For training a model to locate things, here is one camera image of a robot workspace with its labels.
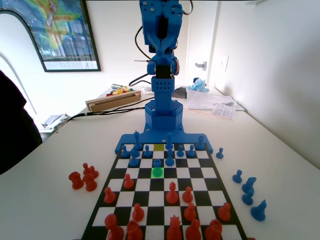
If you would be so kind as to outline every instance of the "white wall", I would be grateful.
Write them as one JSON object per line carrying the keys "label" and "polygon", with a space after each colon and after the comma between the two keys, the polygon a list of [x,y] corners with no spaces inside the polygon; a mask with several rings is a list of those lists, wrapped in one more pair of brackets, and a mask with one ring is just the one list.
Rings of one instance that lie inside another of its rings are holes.
{"label": "white wall", "polygon": [[318,168],[319,9],[318,0],[222,1],[214,58],[229,55],[229,62],[211,74],[219,90]]}
{"label": "white wall", "polygon": [[[189,1],[181,4],[189,11]],[[128,85],[147,72],[146,62],[134,62],[146,59],[134,42],[142,25],[139,1],[87,1],[87,8],[102,72],[44,72],[24,26],[14,16],[0,14],[0,54],[13,66],[35,110],[42,116],[64,112],[75,115],[85,107],[86,100],[98,97],[111,84]],[[181,69],[176,77],[178,83],[185,79],[188,18],[183,16],[179,46],[174,51]],[[152,56],[144,45],[142,32],[138,42]]]}

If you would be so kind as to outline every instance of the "red chess piece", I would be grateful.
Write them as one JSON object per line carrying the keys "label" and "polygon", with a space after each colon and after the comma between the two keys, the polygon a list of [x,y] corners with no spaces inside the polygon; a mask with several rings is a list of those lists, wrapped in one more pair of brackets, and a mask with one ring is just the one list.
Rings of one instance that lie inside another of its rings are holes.
{"label": "red chess piece", "polygon": [[173,215],[170,217],[170,227],[166,231],[166,240],[181,240],[182,233],[180,231],[180,220],[179,217]]}
{"label": "red chess piece", "polygon": [[231,206],[229,203],[225,202],[222,207],[218,209],[218,216],[223,221],[229,221],[231,219],[230,213]]}
{"label": "red chess piece", "polygon": [[172,181],[169,185],[170,191],[168,191],[165,195],[165,199],[170,204],[175,204],[179,200],[179,195],[176,193],[176,184]]}
{"label": "red chess piece", "polygon": [[95,179],[99,176],[99,172],[97,170],[95,170],[94,166],[89,167],[89,170]]}
{"label": "red chess piece", "polygon": [[185,203],[191,203],[192,200],[194,199],[194,196],[192,196],[192,193],[191,193],[191,187],[187,186],[185,188],[185,192],[182,194],[182,199]]}
{"label": "red chess piece", "polygon": [[212,220],[204,232],[207,240],[221,240],[222,224],[218,219]]}
{"label": "red chess piece", "polygon": [[124,175],[125,181],[123,183],[123,186],[126,189],[130,189],[134,186],[134,181],[130,178],[130,174],[127,173],[126,175]]}
{"label": "red chess piece", "polygon": [[108,230],[110,230],[108,240],[123,240],[124,230],[122,227],[117,226],[117,217],[116,215],[109,214],[105,220],[104,224]]}
{"label": "red chess piece", "polygon": [[91,173],[86,174],[83,177],[83,181],[85,182],[85,189],[88,192],[92,192],[93,190],[95,190],[97,188],[97,182],[95,181],[94,176],[92,176]]}
{"label": "red chess piece", "polygon": [[139,224],[135,220],[131,220],[126,226],[127,240],[142,240],[143,233]]}
{"label": "red chess piece", "polygon": [[193,203],[189,203],[189,206],[184,210],[183,215],[188,221],[196,219],[197,213],[195,210],[195,205]]}
{"label": "red chess piece", "polygon": [[193,219],[191,226],[189,226],[185,231],[186,240],[201,240],[199,228],[200,222],[197,219]]}
{"label": "red chess piece", "polygon": [[85,184],[84,181],[81,179],[80,173],[74,171],[69,175],[69,180],[72,181],[72,188],[73,189],[80,189]]}
{"label": "red chess piece", "polygon": [[116,194],[111,191],[110,187],[106,187],[105,190],[104,202],[106,204],[112,204],[116,200]]}
{"label": "red chess piece", "polygon": [[133,220],[140,222],[142,219],[144,219],[145,211],[140,207],[139,203],[136,203],[134,205],[134,211],[132,213]]}

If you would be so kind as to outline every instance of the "framed poster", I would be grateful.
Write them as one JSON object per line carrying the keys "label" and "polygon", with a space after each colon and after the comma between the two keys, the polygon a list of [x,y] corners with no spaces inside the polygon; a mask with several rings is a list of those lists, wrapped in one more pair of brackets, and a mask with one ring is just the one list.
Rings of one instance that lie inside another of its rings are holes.
{"label": "framed poster", "polygon": [[0,0],[0,14],[21,21],[45,72],[101,71],[85,0]]}

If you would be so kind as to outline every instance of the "white square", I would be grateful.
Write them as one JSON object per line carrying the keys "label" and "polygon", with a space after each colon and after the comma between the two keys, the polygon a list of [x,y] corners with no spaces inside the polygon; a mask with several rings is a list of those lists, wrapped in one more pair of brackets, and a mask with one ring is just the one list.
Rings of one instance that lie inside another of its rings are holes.
{"label": "white square", "polygon": [[163,207],[165,205],[164,191],[150,191],[149,192],[149,207]]}
{"label": "white square", "polygon": [[216,179],[217,178],[215,170],[212,167],[202,167],[201,171],[202,171],[203,177],[205,179]]}
{"label": "white square", "polygon": [[[186,203],[186,202],[184,201],[184,199],[182,198],[182,195],[184,194],[184,192],[186,192],[186,191],[179,191],[180,206],[188,206],[188,205],[189,205],[189,203]],[[192,196],[193,196],[193,199],[192,199],[191,203],[193,203],[193,205],[196,206],[194,191],[191,191],[191,194],[192,194]]]}
{"label": "white square", "polygon": [[177,176],[178,179],[189,179],[190,178],[189,168],[187,168],[187,167],[178,167],[176,169],[176,176]]}
{"label": "white square", "polygon": [[154,151],[153,152],[153,159],[165,159],[165,152],[164,151]]}
{"label": "white square", "polygon": [[127,169],[129,165],[129,159],[118,159],[115,168],[116,169]]}
{"label": "white square", "polygon": [[180,206],[165,206],[164,207],[164,225],[170,226],[170,218],[173,216],[179,217],[180,225],[182,225]]}
{"label": "white square", "polygon": [[[144,211],[144,216],[143,216],[143,218],[142,218],[141,221],[138,221],[138,224],[139,224],[139,226],[145,226],[145,225],[147,225],[148,207],[147,207],[147,206],[142,206],[141,208],[142,208],[143,211]],[[132,213],[134,212],[134,210],[135,210],[135,208],[132,207],[132,208],[131,208],[131,213],[130,213],[130,219],[129,219],[129,221],[131,221],[131,220],[133,219]]]}
{"label": "white square", "polygon": [[119,194],[117,207],[132,207],[134,201],[135,192],[134,191],[121,191]]}
{"label": "white square", "polygon": [[163,240],[165,236],[165,226],[146,226],[145,239]]}
{"label": "white square", "polygon": [[203,178],[191,178],[193,191],[207,191],[207,185]]}
{"label": "white square", "polygon": [[179,191],[178,189],[178,179],[177,178],[165,178],[164,179],[164,190],[165,191],[170,191],[170,183],[174,182],[175,183],[175,191]]}
{"label": "white square", "polygon": [[212,206],[197,206],[196,210],[198,212],[200,225],[210,225],[211,220],[216,219]]}
{"label": "white square", "polygon": [[200,168],[200,163],[197,158],[187,158],[186,162],[189,168]]}
{"label": "white square", "polygon": [[198,159],[208,159],[208,153],[207,151],[196,151],[196,156],[198,157]]}
{"label": "white square", "polygon": [[223,225],[221,236],[223,240],[241,240],[237,225]]}
{"label": "white square", "polygon": [[135,185],[135,191],[150,191],[150,178],[138,178]]}
{"label": "white square", "polygon": [[139,174],[139,168],[127,168],[125,174],[130,174],[131,179],[137,179]]}
{"label": "white square", "polygon": [[123,184],[123,179],[111,179],[108,187],[111,188],[112,192],[120,192]]}
{"label": "white square", "polygon": [[113,214],[115,212],[115,207],[100,207],[98,209],[98,212],[95,215],[95,219],[93,221],[92,226],[106,226],[105,225],[105,219],[109,214]]}
{"label": "white square", "polygon": [[141,169],[151,169],[152,168],[152,159],[141,159],[140,162],[140,168]]}

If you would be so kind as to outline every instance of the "black square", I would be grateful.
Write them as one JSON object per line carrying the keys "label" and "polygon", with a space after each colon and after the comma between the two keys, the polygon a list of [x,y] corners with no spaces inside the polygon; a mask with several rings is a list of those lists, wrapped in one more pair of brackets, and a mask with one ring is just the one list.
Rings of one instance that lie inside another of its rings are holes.
{"label": "black square", "polygon": [[190,178],[192,179],[203,179],[204,175],[200,167],[189,167]]}
{"label": "black square", "polygon": [[165,208],[163,206],[149,206],[146,216],[146,225],[164,225]]}
{"label": "black square", "polygon": [[151,178],[150,191],[164,191],[165,180],[163,178]]}
{"label": "black square", "polygon": [[187,168],[188,167],[187,159],[176,159],[175,165],[177,168]]}
{"label": "black square", "polygon": [[193,195],[197,206],[212,206],[208,191],[193,191]]}
{"label": "black square", "polygon": [[179,191],[185,191],[187,187],[193,190],[190,178],[178,178],[178,189]]}
{"label": "black square", "polygon": [[117,206],[114,210],[118,226],[127,226],[131,214],[130,206]]}
{"label": "black square", "polygon": [[222,190],[218,178],[205,178],[204,181],[208,191]]}
{"label": "black square", "polygon": [[135,204],[140,204],[141,207],[147,207],[149,202],[149,192],[148,191],[136,191],[133,197],[132,206]]}
{"label": "black square", "polygon": [[149,179],[151,177],[151,168],[140,168],[138,179]]}
{"label": "black square", "polygon": [[164,168],[164,178],[165,179],[176,179],[177,169],[176,168]]}

